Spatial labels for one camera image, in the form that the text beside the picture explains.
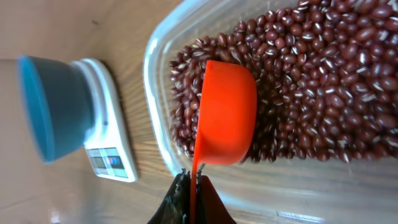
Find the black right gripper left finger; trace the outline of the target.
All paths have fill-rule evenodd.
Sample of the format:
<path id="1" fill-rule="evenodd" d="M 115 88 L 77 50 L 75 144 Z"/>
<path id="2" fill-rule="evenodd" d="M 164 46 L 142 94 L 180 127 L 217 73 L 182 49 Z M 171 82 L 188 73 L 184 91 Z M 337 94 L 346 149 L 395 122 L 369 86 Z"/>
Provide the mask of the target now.
<path id="1" fill-rule="evenodd" d="M 190 218 L 190 172 L 182 169 L 148 224 L 186 224 Z"/>

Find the orange measuring scoop blue handle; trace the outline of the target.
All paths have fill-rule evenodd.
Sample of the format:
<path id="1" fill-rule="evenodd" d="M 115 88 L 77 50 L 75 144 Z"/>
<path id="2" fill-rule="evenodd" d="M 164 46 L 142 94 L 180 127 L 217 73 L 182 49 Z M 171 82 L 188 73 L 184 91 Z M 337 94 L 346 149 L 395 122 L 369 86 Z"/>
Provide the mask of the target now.
<path id="1" fill-rule="evenodd" d="M 207 61 L 190 182 L 190 223 L 196 222 L 198 166 L 242 160 L 252 143 L 256 113 L 257 87 L 249 70 Z"/>

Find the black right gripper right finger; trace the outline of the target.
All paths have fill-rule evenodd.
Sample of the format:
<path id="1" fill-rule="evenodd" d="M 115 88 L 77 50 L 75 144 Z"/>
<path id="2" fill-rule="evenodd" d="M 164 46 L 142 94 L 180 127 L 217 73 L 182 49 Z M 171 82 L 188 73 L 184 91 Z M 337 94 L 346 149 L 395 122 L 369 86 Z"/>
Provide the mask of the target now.
<path id="1" fill-rule="evenodd" d="M 216 189 L 207 175 L 198 171 L 197 212 L 198 224 L 236 224 L 227 211 Z"/>

